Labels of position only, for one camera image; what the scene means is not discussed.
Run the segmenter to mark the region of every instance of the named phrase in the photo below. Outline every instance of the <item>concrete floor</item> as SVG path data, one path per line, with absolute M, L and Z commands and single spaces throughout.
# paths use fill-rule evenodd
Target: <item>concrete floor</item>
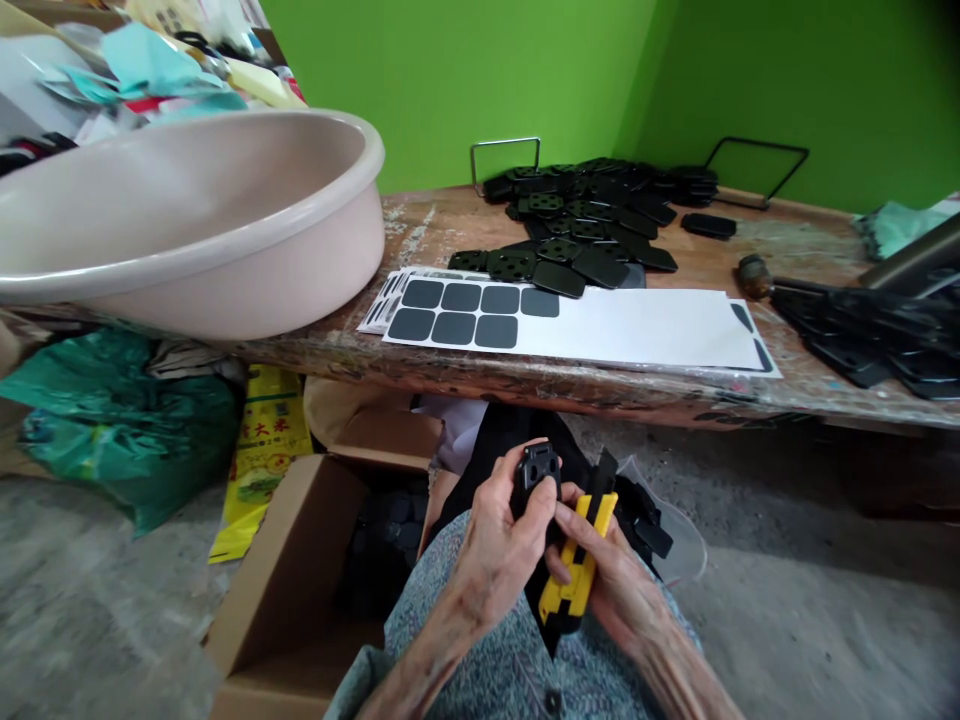
M 747 717 L 955 717 L 960 530 L 859 517 L 808 428 L 569 422 L 588 455 L 635 453 L 707 540 L 705 575 L 675 595 Z M 134 542 L 89 492 L 0 481 L 0 719 L 206 717 L 222 493 Z

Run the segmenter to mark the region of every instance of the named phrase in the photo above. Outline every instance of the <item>green plastic bag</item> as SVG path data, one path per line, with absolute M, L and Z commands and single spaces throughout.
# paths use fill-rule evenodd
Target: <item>green plastic bag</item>
M 106 493 L 134 537 L 201 488 L 226 478 L 239 403 L 219 377 L 159 380 L 144 372 L 154 341 L 103 328 L 39 350 L 0 396 L 36 408 L 20 446 L 56 477 Z

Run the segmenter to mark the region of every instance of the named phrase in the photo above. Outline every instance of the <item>clear plastic sheet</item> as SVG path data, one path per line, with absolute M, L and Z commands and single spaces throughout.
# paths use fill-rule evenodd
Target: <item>clear plastic sheet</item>
M 678 508 L 657 497 L 640 474 L 633 455 L 620 463 L 617 472 L 649 493 L 660 509 L 660 527 L 673 538 L 673 547 L 666 558 L 653 556 L 653 566 L 660 573 L 663 584 L 675 587 L 681 582 L 698 579 L 707 567 L 707 543 L 693 521 Z

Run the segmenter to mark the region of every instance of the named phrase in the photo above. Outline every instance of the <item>stack of rubber pads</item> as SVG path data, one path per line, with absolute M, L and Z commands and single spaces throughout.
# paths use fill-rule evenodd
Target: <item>stack of rubber pads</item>
M 960 312 L 878 290 L 777 288 L 773 306 L 817 358 L 857 387 L 895 377 L 924 400 L 960 400 Z
M 334 596 L 340 611 L 381 622 L 390 615 L 417 562 L 427 492 L 426 483 L 413 482 L 405 490 L 367 495 Z
M 532 282 L 573 298 L 583 295 L 587 283 L 646 287 L 646 270 L 677 270 L 670 253 L 650 245 L 677 216 L 667 203 L 708 205 L 716 182 L 706 168 L 661 173 L 652 165 L 609 158 L 514 168 L 486 181 L 484 193 L 490 203 L 508 202 L 507 215 L 524 224 L 530 239 L 489 252 L 458 252 L 449 267 Z

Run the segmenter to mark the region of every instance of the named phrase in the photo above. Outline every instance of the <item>metal rod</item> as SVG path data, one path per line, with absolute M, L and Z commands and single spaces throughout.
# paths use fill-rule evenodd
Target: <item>metal rod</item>
M 749 205 L 747 203 L 737 202 L 735 200 L 724 200 L 721 197 L 717 198 L 717 200 L 719 200 L 720 202 L 725 202 L 729 205 L 740 205 L 741 207 L 749 207 L 755 210 L 769 209 L 770 200 L 773 198 L 773 196 L 776 195 L 778 192 L 780 192 L 780 188 L 782 188 L 786 184 L 787 180 L 793 177 L 793 174 L 797 172 L 797 170 L 800 169 L 800 166 L 806 162 L 808 157 L 810 157 L 809 148 L 797 147 L 796 145 L 782 145 L 780 143 L 769 143 L 763 140 L 751 140 L 749 138 L 738 138 L 738 137 L 733 137 L 732 135 L 727 135 L 727 137 L 722 138 L 720 142 L 717 143 L 716 147 L 713 148 L 713 152 L 710 153 L 710 157 L 708 157 L 707 161 L 703 164 L 704 167 L 710 167 L 710 163 L 713 161 L 713 158 L 716 156 L 717 151 L 725 142 L 738 142 L 744 145 L 755 145 L 757 147 L 771 148 L 773 150 L 786 150 L 788 152 L 800 153 L 800 159 L 797 161 L 797 164 L 790 169 L 790 172 L 787 173 L 786 177 L 784 177 L 783 180 L 777 183 L 777 185 L 773 188 L 773 190 L 771 190 L 769 193 L 764 195 L 762 205 Z
M 486 147 L 487 145 L 510 145 L 511 143 L 517 142 L 535 142 L 537 144 L 537 155 L 533 160 L 534 170 L 540 169 L 540 138 L 538 137 L 529 137 L 529 138 L 513 138 L 512 140 L 487 140 L 482 143 L 474 143 L 470 146 L 470 172 L 473 175 L 473 189 L 476 190 L 477 195 L 483 197 L 483 185 L 477 181 L 477 148 Z

